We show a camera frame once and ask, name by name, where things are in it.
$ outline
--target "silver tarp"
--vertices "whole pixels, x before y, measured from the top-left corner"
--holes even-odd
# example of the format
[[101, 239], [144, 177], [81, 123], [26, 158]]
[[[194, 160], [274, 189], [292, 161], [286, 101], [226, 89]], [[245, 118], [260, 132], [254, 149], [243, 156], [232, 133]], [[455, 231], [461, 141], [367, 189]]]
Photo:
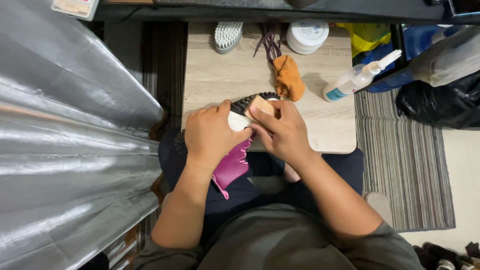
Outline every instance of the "silver tarp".
[[0, 269], [74, 270], [153, 211], [162, 116], [80, 22], [0, 1]]

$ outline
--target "dark green shirt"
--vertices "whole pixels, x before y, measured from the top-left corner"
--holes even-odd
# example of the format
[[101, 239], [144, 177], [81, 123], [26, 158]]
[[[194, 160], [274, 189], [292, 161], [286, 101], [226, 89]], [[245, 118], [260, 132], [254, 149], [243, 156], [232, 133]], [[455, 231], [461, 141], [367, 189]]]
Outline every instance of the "dark green shirt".
[[412, 246], [383, 223], [366, 237], [337, 239], [324, 221], [290, 205], [246, 211], [218, 230], [212, 247], [170, 249], [151, 240], [136, 270], [423, 270]]

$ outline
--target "white bristle brush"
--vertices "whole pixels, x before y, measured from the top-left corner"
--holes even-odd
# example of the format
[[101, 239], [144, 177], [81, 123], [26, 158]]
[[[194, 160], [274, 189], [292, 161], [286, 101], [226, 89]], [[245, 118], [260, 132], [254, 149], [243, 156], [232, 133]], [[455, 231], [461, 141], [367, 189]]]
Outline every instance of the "white bristle brush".
[[231, 51], [241, 38], [243, 22], [219, 22], [215, 28], [215, 48], [220, 54]]

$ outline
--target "orange cloth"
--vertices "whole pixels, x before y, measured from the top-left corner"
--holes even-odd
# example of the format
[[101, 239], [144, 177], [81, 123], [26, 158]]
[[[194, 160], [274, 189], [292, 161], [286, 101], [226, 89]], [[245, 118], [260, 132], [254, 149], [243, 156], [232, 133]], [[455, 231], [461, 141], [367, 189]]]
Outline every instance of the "orange cloth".
[[276, 92], [281, 97], [298, 101], [305, 91], [305, 84], [300, 79], [297, 63], [289, 55], [273, 59], [276, 75]]

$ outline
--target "white floor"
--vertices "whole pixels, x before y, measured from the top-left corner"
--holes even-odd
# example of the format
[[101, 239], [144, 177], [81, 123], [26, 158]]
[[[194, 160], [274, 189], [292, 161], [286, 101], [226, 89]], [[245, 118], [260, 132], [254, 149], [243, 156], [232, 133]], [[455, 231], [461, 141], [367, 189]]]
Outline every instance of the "white floor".
[[480, 131], [443, 130], [443, 135], [456, 228], [401, 235], [412, 245], [432, 242], [464, 254], [470, 241], [480, 242]]

